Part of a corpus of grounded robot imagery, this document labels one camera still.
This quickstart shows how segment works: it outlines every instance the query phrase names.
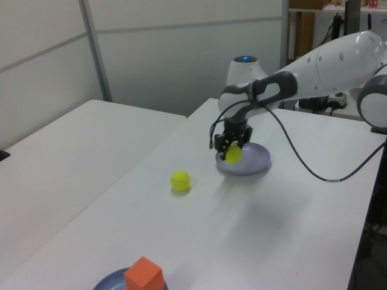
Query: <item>orange cube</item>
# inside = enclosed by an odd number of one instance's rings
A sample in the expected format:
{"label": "orange cube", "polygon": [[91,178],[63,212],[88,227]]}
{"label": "orange cube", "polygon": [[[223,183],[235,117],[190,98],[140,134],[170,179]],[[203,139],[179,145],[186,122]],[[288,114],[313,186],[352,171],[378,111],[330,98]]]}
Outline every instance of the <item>orange cube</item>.
{"label": "orange cube", "polygon": [[123,274],[126,290],[163,290],[163,272],[159,266],[145,257],[139,258]]}

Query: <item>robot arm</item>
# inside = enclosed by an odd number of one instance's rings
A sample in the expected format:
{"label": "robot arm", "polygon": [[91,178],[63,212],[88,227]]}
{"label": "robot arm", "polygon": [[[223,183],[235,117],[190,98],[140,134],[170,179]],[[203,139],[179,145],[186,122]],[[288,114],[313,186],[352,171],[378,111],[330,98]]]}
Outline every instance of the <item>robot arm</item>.
{"label": "robot arm", "polygon": [[[225,122],[223,134],[215,136],[215,149],[224,159],[231,143],[237,141],[240,147],[248,143],[252,128],[247,125],[247,120],[266,112],[265,107],[275,109],[283,100],[321,97],[365,83],[358,98],[359,114],[370,125],[387,129],[385,64],[386,44],[377,34],[365,31],[326,43],[272,76],[228,85],[219,99]],[[229,108],[240,101],[246,102]]]}

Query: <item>black cable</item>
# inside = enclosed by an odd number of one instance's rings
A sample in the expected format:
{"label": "black cable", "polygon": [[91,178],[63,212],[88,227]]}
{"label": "black cable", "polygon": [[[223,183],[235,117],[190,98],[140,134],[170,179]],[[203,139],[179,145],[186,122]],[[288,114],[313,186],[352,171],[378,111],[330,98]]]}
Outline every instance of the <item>black cable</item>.
{"label": "black cable", "polygon": [[333,23],[334,23],[334,21],[332,21],[331,26],[329,26],[328,31],[327,31],[327,34],[325,35],[325,37],[324,37],[323,40],[322,40],[322,45],[327,41],[328,35],[329,35],[329,31],[331,31],[332,26],[333,26]]}
{"label": "black cable", "polygon": [[305,168],[316,178],[320,179],[320,180],[323,180],[323,181],[326,181],[326,182],[341,182],[341,181],[344,181],[350,177],[352,177],[356,172],[358,172],[381,148],[385,147],[387,145],[387,141],[385,141],[382,145],[380,145],[378,148],[375,149],[375,151],[373,151],[372,154],[370,154],[369,157],[367,157],[366,160],[363,161],[363,163],[361,163],[361,165],[358,166],[357,169],[355,169],[354,171],[352,171],[350,174],[348,174],[347,176],[343,177],[343,178],[340,178],[340,179],[326,179],[326,178],[323,178],[317,174],[315,174],[307,165],[306,163],[302,160],[301,156],[298,154],[296,148],[294,147],[293,145],[293,142],[291,142],[291,139],[288,135],[288,132],[286,131],[284,125],[282,124],[282,122],[279,120],[279,118],[276,116],[276,114],[273,113],[273,111],[271,109],[269,109],[267,106],[263,106],[269,113],[272,114],[273,117],[275,117],[275,119],[277,120],[277,122],[279,123],[279,125],[281,126],[282,130],[284,131],[285,133],[285,136],[287,138],[287,140],[289,141],[289,144],[291,146],[291,148],[293,149],[293,151],[295,152],[296,156],[298,157],[299,161],[302,163],[302,165],[305,166]]}
{"label": "black cable", "polygon": [[238,101],[238,102],[232,104],[231,106],[229,106],[227,109],[225,109],[225,110],[219,115],[219,117],[216,119],[215,122],[212,123],[211,128],[210,128],[210,149],[213,148],[212,136],[213,136],[213,133],[214,133],[214,131],[215,131],[216,125],[220,122],[221,117],[222,117],[229,109],[231,109],[232,107],[234,107],[234,106],[236,106],[236,105],[242,104],[242,103],[250,103],[250,102],[249,102],[248,100],[244,100],[244,101]]}
{"label": "black cable", "polygon": [[332,106],[331,112],[329,113],[329,116],[330,116],[330,117],[332,117],[333,111],[334,111],[335,109],[336,109],[336,108]]}

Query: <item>shelf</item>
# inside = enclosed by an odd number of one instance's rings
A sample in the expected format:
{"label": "shelf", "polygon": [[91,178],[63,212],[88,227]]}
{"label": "shelf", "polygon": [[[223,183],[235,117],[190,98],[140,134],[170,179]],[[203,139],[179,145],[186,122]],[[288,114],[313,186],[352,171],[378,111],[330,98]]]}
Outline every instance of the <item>shelf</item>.
{"label": "shelf", "polygon": [[[344,13],[344,6],[328,5],[324,8],[323,11]],[[360,13],[361,14],[379,14],[379,15],[385,14],[385,15],[387,15],[387,9],[368,8],[367,6],[363,6],[360,8]]]}
{"label": "shelf", "polygon": [[[289,8],[290,12],[341,12],[344,13],[344,6],[335,6],[328,5],[323,10],[318,9],[296,9]],[[378,14],[378,15],[387,15],[387,9],[377,9],[377,8],[368,8],[367,6],[363,6],[360,8],[361,14]]]}

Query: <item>tennis ball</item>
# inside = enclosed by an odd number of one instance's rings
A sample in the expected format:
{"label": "tennis ball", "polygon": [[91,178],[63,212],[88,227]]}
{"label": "tennis ball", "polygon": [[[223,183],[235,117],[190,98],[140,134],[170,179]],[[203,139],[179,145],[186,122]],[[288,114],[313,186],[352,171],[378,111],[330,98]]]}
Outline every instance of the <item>tennis ball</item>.
{"label": "tennis ball", "polygon": [[171,186],[174,190],[183,191],[189,188],[189,175],[185,171],[176,171],[171,176]]}
{"label": "tennis ball", "polygon": [[242,158],[242,149],[236,145],[235,143],[232,143],[230,147],[227,149],[225,162],[230,164],[235,164],[240,162]]}

